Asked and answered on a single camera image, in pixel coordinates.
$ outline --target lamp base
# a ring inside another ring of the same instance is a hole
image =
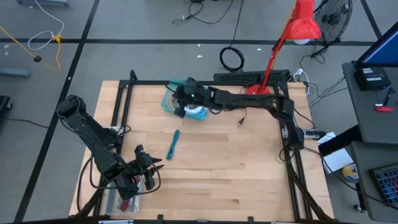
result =
[[[270,94],[270,92],[267,88],[262,90],[260,85],[255,84],[255,85],[247,88],[246,94],[248,94],[248,95],[267,95],[267,94]]]

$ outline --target keyboard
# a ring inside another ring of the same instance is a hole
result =
[[[262,82],[265,71],[256,72],[230,72],[215,73],[214,81],[218,82]],[[269,74],[268,83],[287,82],[290,79],[290,72],[285,70],[273,70]]]
[[[398,164],[371,169],[369,173],[383,200],[398,205]]]

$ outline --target white paper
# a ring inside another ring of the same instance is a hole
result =
[[[323,138],[318,140],[318,145],[324,142],[327,142],[331,140],[332,138],[336,137],[336,134],[334,132],[330,132],[326,134]],[[328,164],[330,167],[331,171],[334,172],[338,169],[343,168],[344,166],[352,164],[354,161],[349,156],[347,153],[346,149],[342,148],[330,155],[327,155],[324,157],[325,162]],[[327,174],[330,174],[330,169],[325,165],[324,162],[322,162],[323,168],[326,171]]]

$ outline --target gray floor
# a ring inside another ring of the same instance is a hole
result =
[[[65,23],[64,38],[79,39],[94,0],[70,0],[70,7],[47,6],[49,13]],[[398,20],[394,0],[367,0],[381,32]],[[229,1],[206,0],[201,16],[215,20],[228,7]],[[236,34],[241,40],[276,40],[282,31],[291,1],[245,1]],[[18,38],[29,38],[42,30],[59,30],[59,23],[43,14],[33,4],[19,5],[15,0],[0,1],[0,26]],[[188,21],[173,25],[171,21],[187,15],[182,0],[101,0],[89,39],[230,39],[239,1],[234,2],[225,18],[216,25]],[[351,22],[342,41],[375,41],[376,36],[361,1],[354,2]],[[85,44],[72,80],[69,94],[81,96],[93,113],[103,80],[127,79],[134,69],[141,80],[166,80],[192,76],[212,80],[213,74],[224,72],[218,60],[225,45],[216,44]],[[263,70],[271,45],[235,45],[245,56],[245,71]],[[61,74],[51,72],[23,52],[16,44],[0,44],[0,67],[31,71],[29,80],[0,77],[0,94],[9,95],[14,108],[9,117],[22,118],[49,125],[65,77],[75,55],[77,44],[62,44]],[[340,79],[341,64],[357,59],[368,47],[332,46],[324,53],[325,64],[306,58],[302,65],[312,83],[324,90]],[[294,72],[311,46],[287,45],[280,52],[276,69]],[[55,65],[55,44],[37,53]],[[238,63],[235,55],[226,54],[230,64]],[[344,88],[345,83],[336,88]],[[312,108],[318,128],[340,133],[356,124],[347,91],[325,98]],[[0,222],[12,222],[21,202],[46,130],[28,123],[3,121],[0,129]],[[66,217],[72,202],[75,184],[83,157],[84,145],[77,136],[57,126],[43,169],[25,215],[25,221]],[[336,218],[346,222],[375,223],[367,214],[355,212],[355,192],[333,177],[326,177]]]

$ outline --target lamp shade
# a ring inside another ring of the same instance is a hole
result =
[[[284,38],[290,40],[317,39],[321,30],[312,19],[314,0],[297,0],[295,9],[284,31]]]

